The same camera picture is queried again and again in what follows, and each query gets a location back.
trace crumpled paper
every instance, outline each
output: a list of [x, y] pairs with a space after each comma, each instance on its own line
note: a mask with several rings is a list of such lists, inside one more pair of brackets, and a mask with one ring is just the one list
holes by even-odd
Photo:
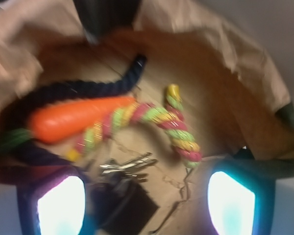
[[[71, 1], [21, 0], [1, 11], [0, 112], [35, 86], [76, 79], [115, 81], [143, 53], [148, 63], [134, 91], [138, 100], [162, 105], [163, 90], [177, 83], [189, 131], [205, 157], [234, 154], [247, 145], [259, 160], [294, 158], [294, 132], [274, 116], [290, 96], [264, 49], [192, 0], [144, 0], [133, 25], [136, 31], [119, 29], [90, 46]], [[45, 147], [63, 154], [73, 141]], [[158, 230], [173, 233], [170, 224], [190, 199], [185, 194], [187, 171], [161, 130], [126, 128], [111, 140], [108, 151], [96, 151], [93, 157], [122, 163], [145, 152], [159, 159], [144, 171], [149, 177], [143, 187], [160, 208], [142, 234], [159, 228], [176, 204], [176, 213]], [[198, 171], [211, 167], [203, 162]], [[204, 186], [199, 188], [204, 195]], [[204, 205], [204, 197], [198, 203]], [[210, 231], [204, 211], [207, 226], [199, 231]]]

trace braided rope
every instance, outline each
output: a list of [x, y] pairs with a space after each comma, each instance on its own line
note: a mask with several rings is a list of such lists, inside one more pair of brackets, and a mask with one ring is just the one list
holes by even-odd
[[178, 112], [182, 108], [177, 85], [168, 87], [168, 97], [170, 111], [147, 103], [134, 103], [125, 108], [116, 109], [103, 122], [95, 123], [94, 126], [87, 128], [84, 132], [84, 138], [82, 138], [84, 143], [81, 146], [85, 147], [82, 151], [78, 151], [75, 147], [75, 149], [67, 153], [66, 157], [71, 161], [76, 161], [82, 154], [89, 153], [98, 143], [111, 137], [121, 128], [131, 123], [141, 122], [153, 123], [164, 129], [171, 140], [172, 146], [182, 157], [184, 165], [188, 168], [198, 166], [202, 158], [200, 147], [195, 142], [193, 135], [187, 131], [186, 125], [180, 120], [181, 118], [178, 117], [182, 115]]

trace green rope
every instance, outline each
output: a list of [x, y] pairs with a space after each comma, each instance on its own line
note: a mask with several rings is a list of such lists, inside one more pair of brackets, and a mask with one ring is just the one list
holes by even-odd
[[112, 115], [112, 133], [116, 133], [120, 129], [123, 113], [123, 108], [118, 108], [114, 111]]
[[181, 112], [183, 111], [183, 106], [181, 102], [174, 99], [171, 95], [167, 95], [167, 101], [172, 107], [174, 107], [178, 111], [181, 111]]
[[142, 116], [143, 122], [150, 122], [155, 119], [159, 114], [166, 114], [168, 111], [163, 107], [151, 108], [149, 109], [144, 116]]
[[31, 131], [19, 128], [0, 134], [0, 154], [6, 154], [18, 145], [32, 139]]
[[187, 131], [171, 129], [171, 130], [166, 130], [165, 132], [171, 138], [183, 140], [183, 141], [195, 142], [194, 136]]

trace bright light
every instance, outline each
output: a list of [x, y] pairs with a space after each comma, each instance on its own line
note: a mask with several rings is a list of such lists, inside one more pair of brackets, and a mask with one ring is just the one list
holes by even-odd
[[38, 200], [42, 235], [77, 235], [85, 214], [85, 187], [69, 176]]
[[209, 180], [208, 207], [218, 234], [252, 234], [255, 194], [222, 171]]

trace keys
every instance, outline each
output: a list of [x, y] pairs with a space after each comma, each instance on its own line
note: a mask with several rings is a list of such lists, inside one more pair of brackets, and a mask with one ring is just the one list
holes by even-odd
[[135, 174], [135, 172], [158, 162], [158, 160], [150, 158], [151, 155], [152, 153], [148, 152], [123, 164], [118, 164], [116, 160], [110, 159], [106, 164], [99, 166], [101, 169], [101, 175], [113, 172], [124, 172], [127, 176], [134, 178], [139, 182], [146, 182], [148, 174]]

